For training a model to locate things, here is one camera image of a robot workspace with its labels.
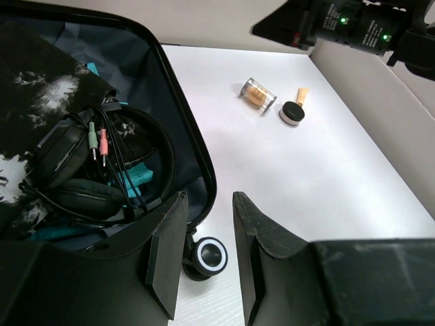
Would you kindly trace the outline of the pink hard-shell suitcase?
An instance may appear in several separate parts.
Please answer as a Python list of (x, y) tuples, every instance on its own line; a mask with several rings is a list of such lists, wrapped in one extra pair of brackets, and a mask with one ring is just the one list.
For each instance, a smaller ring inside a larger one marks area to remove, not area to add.
[(187, 232), (193, 234), (214, 203), (217, 183), (201, 133), (155, 36), (113, 14), (26, 1), (1, 2), (1, 23), (7, 21), (31, 28), (86, 65), (115, 89), (115, 101), (146, 112), (167, 131), (176, 158), (171, 194), (188, 193)]

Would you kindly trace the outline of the black white patterned garment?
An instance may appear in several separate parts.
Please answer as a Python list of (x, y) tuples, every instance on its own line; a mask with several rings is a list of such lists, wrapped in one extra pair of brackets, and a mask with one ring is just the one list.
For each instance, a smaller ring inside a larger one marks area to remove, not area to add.
[(110, 103), (116, 91), (31, 28), (1, 23), (1, 235), (23, 238), (48, 211), (18, 188), (31, 151), (69, 112)]

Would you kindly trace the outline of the clear jar with sponge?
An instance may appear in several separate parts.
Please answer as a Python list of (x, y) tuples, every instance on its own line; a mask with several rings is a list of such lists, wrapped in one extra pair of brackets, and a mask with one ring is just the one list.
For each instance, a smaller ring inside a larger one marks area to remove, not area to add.
[(260, 115), (264, 115), (277, 100), (277, 96), (252, 77), (242, 86), (239, 96), (246, 100)]

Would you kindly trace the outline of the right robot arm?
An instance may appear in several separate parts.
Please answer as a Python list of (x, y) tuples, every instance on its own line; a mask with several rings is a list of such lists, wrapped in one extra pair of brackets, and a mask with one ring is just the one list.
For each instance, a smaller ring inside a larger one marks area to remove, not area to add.
[(433, 1), (286, 1), (251, 33), (309, 50), (318, 40), (349, 46), (397, 62), (414, 75), (434, 79), (434, 25), (425, 22)]

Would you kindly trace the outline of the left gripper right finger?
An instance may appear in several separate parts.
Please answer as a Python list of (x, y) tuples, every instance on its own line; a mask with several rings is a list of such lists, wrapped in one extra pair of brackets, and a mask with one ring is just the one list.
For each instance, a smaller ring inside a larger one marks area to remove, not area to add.
[(266, 216), (243, 192), (232, 197), (246, 325), (311, 325), (311, 254), (305, 240)]

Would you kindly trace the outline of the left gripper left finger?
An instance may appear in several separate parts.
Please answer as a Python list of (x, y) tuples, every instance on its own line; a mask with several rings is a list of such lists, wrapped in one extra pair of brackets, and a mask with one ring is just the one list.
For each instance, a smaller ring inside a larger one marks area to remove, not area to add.
[(172, 196), (147, 219), (110, 238), (105, 320), (172, 320), (186, 236), (188, 196)]

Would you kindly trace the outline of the beige concealer tube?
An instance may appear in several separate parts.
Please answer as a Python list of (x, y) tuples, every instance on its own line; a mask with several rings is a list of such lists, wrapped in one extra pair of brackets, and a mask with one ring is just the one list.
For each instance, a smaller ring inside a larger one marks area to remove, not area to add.
[(296, 104), (299, 105), (300, 107), (303, 107), (308, 93), (309, 93), (308, 88), (299, 88), (296, 96)]

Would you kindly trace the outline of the black wired headphones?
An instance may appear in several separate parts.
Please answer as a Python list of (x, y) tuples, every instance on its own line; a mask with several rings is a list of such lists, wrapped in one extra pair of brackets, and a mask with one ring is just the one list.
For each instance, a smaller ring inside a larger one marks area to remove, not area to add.
[(139, 187), (141, 195), (130, 199), (126, 184), (117, 176), (126, 172), (118, 133), (102, 105), (89, 105), (68, 113), (33, 150), (29, 171), (19, 189), (54, 207), (71, 223), (112, 226), (132, 223), (160, 206), (171, 194), (176, 158), (167, 131), (142, 110), (127, 110), (140, 117), (139, 135), (133, 147), (145, 154), (143, 163), (153, 179)]

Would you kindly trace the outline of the black lid powder jar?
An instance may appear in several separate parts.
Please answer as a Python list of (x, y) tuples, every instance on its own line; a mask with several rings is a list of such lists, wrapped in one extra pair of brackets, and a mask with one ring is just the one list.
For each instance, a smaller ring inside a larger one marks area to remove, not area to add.
[(305, 118), (305, 111), (295, 102), (285, 102), (279, 110), (279, 117), (289, 126), (297, 126)]

